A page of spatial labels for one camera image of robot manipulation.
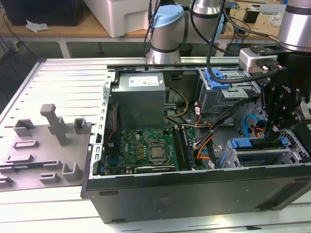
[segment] background desk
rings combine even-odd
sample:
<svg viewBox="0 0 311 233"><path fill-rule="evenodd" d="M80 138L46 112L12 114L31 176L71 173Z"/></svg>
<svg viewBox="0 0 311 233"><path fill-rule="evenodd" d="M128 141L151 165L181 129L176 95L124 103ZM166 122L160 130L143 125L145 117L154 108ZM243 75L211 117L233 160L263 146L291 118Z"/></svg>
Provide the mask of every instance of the background desk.
<svg viewBox="0 0 311 233"><path fill-rule="evenodd" d="M237 1L240 5L240 9L246 8L250 3ZM275 0L270 0L270 3L278 3ZM230 14L234 13L240 9L231 9ZM245 10L238 11L235 15L237 19L243 20ZM269 16L259 15L255 24L249 24L250 28L254 31L269 33L272 35L278 35L279 27L272 27L268 23ZM111 38L108 32L102 27L96 17L90 12L85 11L83 20L76 27L65 27L65 26L49 26L50 30L44 32L34 33L28 30L24 26L13 26L9 22L12 31L22 40L22 41L45 41L45 42L57 42L60 46L64 58L70 58L71 54L67 47L67 42L98 42L101 52L103 52L101 42L143 42L146 35L146 30L140 30L136 32L131 32L122 37ZM227 24L225 33L220 36L218 43L222 49L226 48L227 44L232 39L234 30L231 24ZM2 15L0 16L0 36L9 42L17 41L16 37L8 30L4 24ZM244 43L247 44L264 44L271 43L272 41L267 40L267 38L249 35Z"/></svg>

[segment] white container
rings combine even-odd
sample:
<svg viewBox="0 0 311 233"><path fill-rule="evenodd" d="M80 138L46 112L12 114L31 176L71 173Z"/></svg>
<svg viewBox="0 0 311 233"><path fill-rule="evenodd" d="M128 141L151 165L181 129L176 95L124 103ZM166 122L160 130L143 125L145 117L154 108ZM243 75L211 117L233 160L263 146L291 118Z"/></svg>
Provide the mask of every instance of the white container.
<svg viewBox="0 0 311 233"><path fill-rule="evenodd" d="M84 0L111 37L148 29L149 0Z"/></svg>

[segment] workbench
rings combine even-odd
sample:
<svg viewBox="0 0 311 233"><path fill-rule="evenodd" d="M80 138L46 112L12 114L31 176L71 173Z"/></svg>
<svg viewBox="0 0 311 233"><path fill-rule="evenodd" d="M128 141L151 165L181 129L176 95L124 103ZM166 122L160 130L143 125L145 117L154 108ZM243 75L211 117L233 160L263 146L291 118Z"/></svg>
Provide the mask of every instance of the workbench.
<svg viewBox="0 0 311 233"><path fill-rule="evenodd" d="M246 8L250 3L237 1L240 5L240 9ZM270 3L278 3L274 0L269 0ZM240 9L231 9L230 14L234 13ZM10 42L10 46L17 51L15 46L15 41L18 41L16 37L8 30L4 24L2 14L0 15L0 36L5 40ZM235 15L237 19L243 20L245 10L238 11ZM251 30L258 31L261 33L268 33L272 35L278 35L279 27L272 27L268 23L269 16L259 15L255 24L248 24ZM146 30L139 30L136 32L131 32L122 37L111 38L108 32L99 23L96 17L88 10L84 12L83 19L80 24L76 27L65 27L65 26L50 26L48 31L34 33L28 30L25 26L13 26L9 22L9 26L12 31L22 40L22 41L39 41L39 42L57 42L60 46L61 52L64 58L70 58L70 50L67 47L68 42L98 42L100 52L103 52L103 42L143 42ZM227 44L230 43L234 30L231 24L227 24L225 33L220 36L217 40L219 47L225 49ZM272 43L271 40L267 38L260 37L257 35L249 35L244 43L248 44L265 44Z"/></svg>
<svg viewBox="0 0 311 233"><path fill-rule="evenodd" d="M203 64L205 59L182 58L182 63ZM212 64L219 65L237 62L238 58L232 57L211 59ZM102 74L107 65L144 63L143 58L48 59L37 63L0 115L0 162L15 136L12 126L18 119L30 118L34 125L47 124L39 113L43 103L54 103L58 107L56 114L63 116L65 123L83 117L96 127L105 79ZM80 193L80 186L0 192L1 232L309 233L311 230L311 192L280 211L108 225L100 219L90 200L81 199Z"/></svg>

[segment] floor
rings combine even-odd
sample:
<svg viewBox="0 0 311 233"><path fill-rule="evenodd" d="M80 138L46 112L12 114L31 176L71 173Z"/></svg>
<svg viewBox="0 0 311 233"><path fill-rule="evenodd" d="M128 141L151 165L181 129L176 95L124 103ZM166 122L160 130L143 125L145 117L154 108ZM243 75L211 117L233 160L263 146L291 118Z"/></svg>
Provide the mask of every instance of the floor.
<svg viewBox="0 0 311 233"><path fill-rule="evenodd" d="M97 43L68 43L73 58L86 57L142 57L143 43L104 43L104 53L100 54ZM38 58L62 58L57 43L31 42L28 48ZM206 56L207 45L193 45L192 56ZM25 49L0 64L0 113L24 81L36 59Z"/></svg>

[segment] black box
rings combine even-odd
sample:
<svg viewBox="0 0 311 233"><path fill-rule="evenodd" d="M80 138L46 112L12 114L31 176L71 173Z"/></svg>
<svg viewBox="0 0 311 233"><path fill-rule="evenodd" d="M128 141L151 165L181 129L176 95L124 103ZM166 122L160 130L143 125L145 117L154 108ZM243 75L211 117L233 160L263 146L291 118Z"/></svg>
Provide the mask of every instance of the black box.
<svg viewBox="0 0 311 233"><path fill-rule="evenodd" d="M258 10L246 9L246 12L244 15L244 22L245 23L256 23L259 13L260 11Z"/></svg>
<svg viewBox="0 0 311 233"><path fill-rule="evenodd" d="M77 26L83 16L82 0L1 0L15 26L33 23Z"/></svg>

